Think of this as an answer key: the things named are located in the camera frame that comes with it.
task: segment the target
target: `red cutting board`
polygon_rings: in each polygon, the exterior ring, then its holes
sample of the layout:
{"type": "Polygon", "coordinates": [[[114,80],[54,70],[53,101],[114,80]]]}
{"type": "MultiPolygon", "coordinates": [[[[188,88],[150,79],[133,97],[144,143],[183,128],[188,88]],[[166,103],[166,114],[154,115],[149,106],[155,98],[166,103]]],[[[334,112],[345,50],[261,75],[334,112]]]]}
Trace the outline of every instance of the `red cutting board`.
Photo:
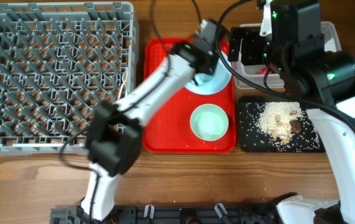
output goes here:
{"type": "MultiPolygon", "coordinates": [[[[184,39],[164,38],[168,50],[184,39]]],[[[223,41],[221,48],[228,52],[223,41]]],[[[145,48],[144,78],[160,65],[166,56],[158,39],[151,40],[145,48]]],[[[183,87],[156,112],[144,129],[143,145],[151,152],[158,153],[222,153],[230,151],[236,144],[236,122],[234,103],[234,79],[223,90],[203,96],[183,87]],[[227,114],[227,133],[219,140],[204,141],[195,136],[190,127],[190,116],[195,108],[205,103],[221,107],[227,114]]]]}

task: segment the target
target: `wooden table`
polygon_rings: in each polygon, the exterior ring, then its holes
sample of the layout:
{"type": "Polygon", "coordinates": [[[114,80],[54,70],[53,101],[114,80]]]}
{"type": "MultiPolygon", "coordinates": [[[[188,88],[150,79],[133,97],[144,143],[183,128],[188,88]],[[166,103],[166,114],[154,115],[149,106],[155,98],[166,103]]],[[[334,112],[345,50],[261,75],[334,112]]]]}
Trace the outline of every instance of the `wooden table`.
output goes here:
{"type": "MultiPolygon", "coordinates": [[[[203,18],[218,19],[234,1],[198,0],[203,18]]],[[[140,23],[142,77],[144,49],[155,37],[150,29],[149,1],[132,1],[140,23]]],[[[261,22],[255,1],[236,9],[225,26],[261,22]]],[[[355,56],[355,1],[321,1],[323,21],[331,21],[341,46],[355,56]]],[[[186,37],[197,26],[189,0],[162,0],[156,20],[164,37],[186,37]]],[[[236,98],[253,91],[237,91],[236,98]]],[[[79,164],[87,160],[69,156],[79,164]]],[[[55,155],[0,157],[0,223],[48,223],[50,209],[74,205],[84,197],[89,173],[66,168],[55,155]]],[[[152,154],[145,149],[122,178],[116,203],[146,205],[213,205],[267,201],[287,192],[308,198],[339,197],[326,154],[245,153],[236,146],[222,155],[152,154]]]]}

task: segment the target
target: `white container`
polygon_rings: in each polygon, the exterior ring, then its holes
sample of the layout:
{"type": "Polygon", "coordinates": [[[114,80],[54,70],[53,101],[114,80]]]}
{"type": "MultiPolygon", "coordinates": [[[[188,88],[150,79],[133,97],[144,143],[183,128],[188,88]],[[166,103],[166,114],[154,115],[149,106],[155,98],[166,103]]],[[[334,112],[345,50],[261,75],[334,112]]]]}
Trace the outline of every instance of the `white container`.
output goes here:
{"type": "MultiPolygon", "coordinates": [[[[261,24],[243,24],[240,25],[240,27],[260,27],[261,24]]],[[[336,33],[336,29],[334,28],[334,25],[331,22],[321,22],[321,32],[325,35],[325,50],[326,51],[340,51],[340,42],[338,38],[338,34],[336,33]]],[[[264,74],[256,74],[258,71],[260,71],[262,68],[264,68],[265,65],[249,65],[249,66],[244,66],[241,63],[241,54],[239,54],[239,59],[237,62],[233,62],[233,69],[238,72],[242,77],[248,79],[251,82],[254,82],[260,86],[263,85],[263,78],[264,74]]],[[[235,79],[235,85],[242,90],[246,89],[253,89],[252,87],[248,86],[247,84],[241,82],[239,79],[234,77],[235,79]]],[[[283,88],[284,87],[284,81],[279,78],[278,74],[271,73],[267,77],[267,85],[270,88],[283,88]]]]}

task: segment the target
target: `wooden surface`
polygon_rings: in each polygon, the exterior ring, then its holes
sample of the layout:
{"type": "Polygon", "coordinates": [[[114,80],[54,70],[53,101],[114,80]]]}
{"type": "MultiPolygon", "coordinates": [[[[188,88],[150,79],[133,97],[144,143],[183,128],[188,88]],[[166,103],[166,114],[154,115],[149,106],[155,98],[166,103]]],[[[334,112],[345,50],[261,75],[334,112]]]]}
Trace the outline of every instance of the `wooden surface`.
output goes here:
{"type": "MultiPolygon", "coordinates": [[[[218,19],[234,1],[198,0],[203,18],[218,19]]],[[[150,29],[149,1],[132,1],[140,23],[140,64],[144,48],[155,37],[150,29]]],[[[355,1],[321,1],[322,20],[331,21],[341,46],[355,56],[355,1]]],[[[189,0],[159,1],[157,25],[164,37],[186,37],[196,29],[189,0]]],[[[236,9],[225,25],[261,22],[255,2],[236,9]]],[[[236,98],[254,94],[237,91],[236,98]]],[[[146,205],[212,205],[266,201],[287,192],[308,198],[337,199],[338,191],[326,154],[255,154],[237,146],[222,155],[151,154],[145,150],[122,178],[116,203],[146,205]]],[[[84,157],[70,156],[79,164],[84,157]]],[[[66,168],[55,155],[0,157],[0,223],[48,223],[50,209],[74,205],[87,188],[88,173],[66,168]]]]}

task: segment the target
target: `wood grain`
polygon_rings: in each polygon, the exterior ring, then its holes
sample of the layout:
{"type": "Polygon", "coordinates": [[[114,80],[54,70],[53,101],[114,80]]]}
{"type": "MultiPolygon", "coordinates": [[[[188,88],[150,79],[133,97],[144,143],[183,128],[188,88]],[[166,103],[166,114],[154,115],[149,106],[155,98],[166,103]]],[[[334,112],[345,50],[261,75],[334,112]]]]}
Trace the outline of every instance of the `wood grain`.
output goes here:
{"type": "MultiPolygon", "coordinates": [[[[155,37],[149,25],[149,1],[131,1],[140,23],[140,63],[155,37]]],[[[234,1],[197,0],[203,18],[218,19],[234,1]]],[[[241,6],[226,18],[225,26],[261,22],[256,3],[241,6]]],[[[343,50],[355,56],[355,1],[321,1],[322,20],[338,31],[343,50]]],[[[186,37],[196,29],[191,1],[159,0],[156,23],[164,37],[186,37]]],[[[256,91],[237,90],[236,99],[256,91]]],[[[87,160],[68,156],[79,164],[87,160]]],[[[89,173],[61,165],[56,155],[0,157],[0,223],[48,223],[50,209],[74,205],[87,188],[89,173]]],[[[337,199],[336,182],[326,154],[255,154],[239,150],[228,154],[152,154],[142,150],[134,167],[122,178],[118,204],[211,205],[268,200],[287,192],[308,198],[337,199]]]]}

